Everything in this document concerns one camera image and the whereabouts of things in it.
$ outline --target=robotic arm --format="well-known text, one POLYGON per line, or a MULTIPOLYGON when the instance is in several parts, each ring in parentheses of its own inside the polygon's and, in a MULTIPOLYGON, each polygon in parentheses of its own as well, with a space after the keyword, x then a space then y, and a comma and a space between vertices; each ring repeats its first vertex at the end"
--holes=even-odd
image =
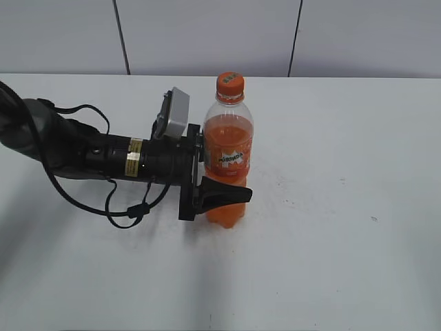
POLYGON ((203 161, 203 135, 200 126, 187 126, 189 96, 173 88, 164 100, 152 126, 150 140, 100 133, 96 128, 60 114, 73 114, 91 108, 107 122, 105 115, 91 105, 57 108, 45 99, 20 99, 6 84, 0 82, 0 142, 27 157, 40 161, 57 191, 70 203, 88 212, 106 216, 118 228, 138 224, 165 196, 171 185, 181 187, 179 219, 193 221, 196 214, 233 203, 248 202, 252 191, 226 185, 203 177, 197 185, 198 163, 203 161), (74 200, 58 183, 56 177, 69 179, 100 179, 114 184, 106 199, 105 210, 97 210, 74 200), (125 212, 110 212, 110 198, 116 181, 164 184, 159 197, 143 202, 125 212), (128 226, 119 226, 113 217, 136 218, 128 226))

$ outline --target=white table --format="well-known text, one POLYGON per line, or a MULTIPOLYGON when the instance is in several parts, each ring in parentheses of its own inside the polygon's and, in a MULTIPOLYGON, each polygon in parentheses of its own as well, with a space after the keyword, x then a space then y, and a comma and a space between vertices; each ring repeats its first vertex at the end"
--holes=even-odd
MULTIPOLYGON (((112 133, 145 138, 167 89, 189 93, 189 121, 202 123, 215 88, 210 77, 0 80, 23 98, 94 104, 112 133)), ((179 221, 178 188, 117 230, 1 146, 0 330, 441 330, 441 81, 248 78, 245 102, 254 195, 232 230, 179 221)), ((112 188, 62 183, 97 207, 112 188)), ((112 208, 144 189, 122 183, 112 208)))

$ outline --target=white wall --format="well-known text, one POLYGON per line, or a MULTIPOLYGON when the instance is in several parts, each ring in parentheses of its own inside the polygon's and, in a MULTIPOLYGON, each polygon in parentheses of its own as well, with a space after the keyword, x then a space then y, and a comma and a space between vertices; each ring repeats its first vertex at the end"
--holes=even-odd
MULTIPOLYGON (((291 76, 440 77, 441 0, 304 0, 291 76)), ((132 74, 287 76, 300 0, 117 0, 132 74)), ((112 0, 2 0, 0 72, 125 74, 112 0)))
POLYGON ((292 76, 441 77, 440 0, 304 0, 292 76))
POLYGON ((124 74, 111 0, 2 0, 0 72, 124 74))
POLYGON ((132 74, 286 76, 300 0, 118 0, 132 74))

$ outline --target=gold label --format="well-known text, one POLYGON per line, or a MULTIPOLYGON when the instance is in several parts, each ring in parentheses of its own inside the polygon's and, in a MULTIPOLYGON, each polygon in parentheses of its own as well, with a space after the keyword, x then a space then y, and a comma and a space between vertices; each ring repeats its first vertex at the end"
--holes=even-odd
POLYGON ((141 158, 141 147, 143 140, 131 138, 129 150, 127 151, 127 159, 125 160, 125 175, 128 177, 138 176, 139 159, 141 158))

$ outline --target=orange soda bottle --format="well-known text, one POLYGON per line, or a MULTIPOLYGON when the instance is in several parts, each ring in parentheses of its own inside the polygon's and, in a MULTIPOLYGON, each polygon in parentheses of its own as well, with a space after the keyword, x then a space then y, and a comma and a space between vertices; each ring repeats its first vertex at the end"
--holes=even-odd
MULTIPOLYGON (((253 139, 253 118, 243 103, 245 80, 226 72, 216 83, 216 102, 204 121, 205 174, 216 181, 246 186, 253 139)), ((245 204, 236 203, 206 213, 210 222, 232 228, 245 214, 245 204)))

